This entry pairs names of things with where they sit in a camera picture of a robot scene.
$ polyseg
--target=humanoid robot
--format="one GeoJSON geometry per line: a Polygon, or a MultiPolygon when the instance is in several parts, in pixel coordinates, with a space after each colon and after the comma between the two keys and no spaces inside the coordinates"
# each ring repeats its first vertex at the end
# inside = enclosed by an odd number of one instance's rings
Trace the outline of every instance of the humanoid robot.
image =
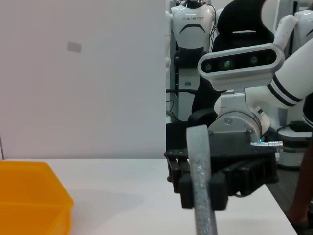
{"type": "MultiPolygon", "coordinates": [[[[181,1],[178,6],[171,9],[172,14],[166,14],[166,55],[171,41],[171,31],[175,36],[179,51],[175,55],[175,66],[178,68],[178,89],[196,90],[200,83],[197,70],[199,59],[207,50],[215,20],[215,10],[210,0],[203,3],[200,0],[181,1]]],[[[166,72],[169,71],[171,60],[166,58],[166,72]]],[[[191,115],[194,96],[189,93],[179,93],[178,119],[187,120],[191,115]]]]}

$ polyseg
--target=camera lens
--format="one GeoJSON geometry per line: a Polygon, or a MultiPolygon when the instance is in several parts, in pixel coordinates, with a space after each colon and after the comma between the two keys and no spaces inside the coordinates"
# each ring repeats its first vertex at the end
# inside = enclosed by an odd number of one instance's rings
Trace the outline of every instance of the camera lens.
{"type": "Polygon", "coordinates": [[[226,69],[230,68],[230,67],[231,67],[231,61],[230,61],[230,60],[226,60],[226,61],[224,62],[224,67],[225,67],[226,69]]]}
{"type": "Polygon", "coordinates": [[[259,61],[259,59],[257,56],[252,56],[250,59],[250,63],[252,63],[252,64],[256,64],[258,61],[259,61]]]}
{"type": "Polygon", "coordinates": [[[268,55],[267,57],[266,57],[266,62],[271,62],[271,61],[273,61],[273,58],[272,58],[272,56],[270,56],[270,55],[268,55]]]}
{"type": "Polygon", "coordinates": [[[212,65],[211,65],[211,64],[207,64],[207,65],[204,67],[205,72],[210,72],[211,69],[212,69],[212,65]]]}

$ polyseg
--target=floor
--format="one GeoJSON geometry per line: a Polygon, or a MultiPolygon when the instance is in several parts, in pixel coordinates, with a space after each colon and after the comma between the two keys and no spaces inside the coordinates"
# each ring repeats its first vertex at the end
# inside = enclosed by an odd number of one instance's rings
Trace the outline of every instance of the floor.
{"type": "Polygon", "coordinates": [[[267,185],[270,192],[283,211],[286,211],[292,203],[297,187],[299,172],[278,170],[279,182],[267,185]]]}

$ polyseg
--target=small label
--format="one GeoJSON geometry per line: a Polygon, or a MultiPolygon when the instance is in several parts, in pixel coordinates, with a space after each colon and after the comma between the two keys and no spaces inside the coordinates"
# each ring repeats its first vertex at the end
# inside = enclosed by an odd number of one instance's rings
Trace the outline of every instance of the small label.
{"type": "Polygon", "coordinates": [[[82,51],[82,45],[80,43],[68,42],[67,50],[80,53],[82,51]]]}

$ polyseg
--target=metal connector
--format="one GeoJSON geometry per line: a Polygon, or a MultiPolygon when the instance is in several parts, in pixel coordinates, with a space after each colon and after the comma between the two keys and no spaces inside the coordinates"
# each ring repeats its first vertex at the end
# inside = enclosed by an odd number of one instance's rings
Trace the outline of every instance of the metal connector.
{"type": "Polygon", "coordinates": [[[283,142],[282,141],[273,141],[273,142],[262,142],[262,143],[251,143],[252,146],[256,146],[256,147],[275,147],[277,148],[278,152],[283,152],[283,142]]]}

